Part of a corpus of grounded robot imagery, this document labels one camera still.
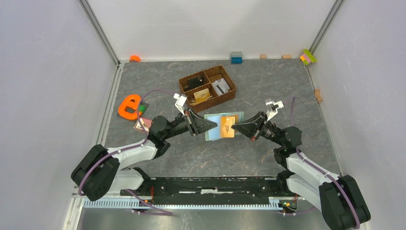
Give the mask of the gold credit card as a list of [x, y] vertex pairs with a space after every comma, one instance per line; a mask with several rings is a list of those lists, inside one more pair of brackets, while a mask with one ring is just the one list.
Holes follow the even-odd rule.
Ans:
[[232, 125], [235, 124], [235, 116], [223, 116], [220, 118], [220, 137], [221, 138], [234, 138], [235, 131]]

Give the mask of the light blue card holder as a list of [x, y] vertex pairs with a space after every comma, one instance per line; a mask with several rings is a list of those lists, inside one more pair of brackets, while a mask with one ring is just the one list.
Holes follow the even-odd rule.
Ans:
[[217, 127], [212, 128], [205, 132], [205, 141], [216, 141], [221, 139], [220, 137], [220, 118], [223, 116], [235, 116], [236, 122], [241, 122], [244, 118], [244, 112], [229, 112], [229, 113], [217, 113], [217, 114], [205, 114], [204, 119], [213, 121], [217, 124]]

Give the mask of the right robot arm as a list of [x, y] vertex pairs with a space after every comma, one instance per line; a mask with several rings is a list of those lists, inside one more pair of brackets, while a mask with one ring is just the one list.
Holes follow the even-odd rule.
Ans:
[[280, 145], [273, 152], [276, 162], [285, 170], [278, 174], [277, 191], [283, 196], [295, 193], [303, 197], [321, 212], [330, 229], [358, 229], [371, 220], [368, 206], [352, 176], [332, 173], [300, 151], [302, 132], [299, 128], [279, 128], [264, 112], [232, 128], [252, 141], [263, 137]]

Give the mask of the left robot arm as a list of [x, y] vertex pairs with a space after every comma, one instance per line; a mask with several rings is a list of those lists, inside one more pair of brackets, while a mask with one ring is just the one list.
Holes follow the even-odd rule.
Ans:
[[173, 121], [159, 115], [152, 119], [146, 138], [116, 148], [94, 145], [71, 174], [79, 187], [78, 194], [96, 201], [110, 191], [130, 189], [138, 195], [150, 190], [150, 181], [129, 166], [161, 157], [170, 147], [167, 139], [190, 133], [197, 136], [217, 127], [217, 123], [204, 119], [192, 109], [187, 109]]

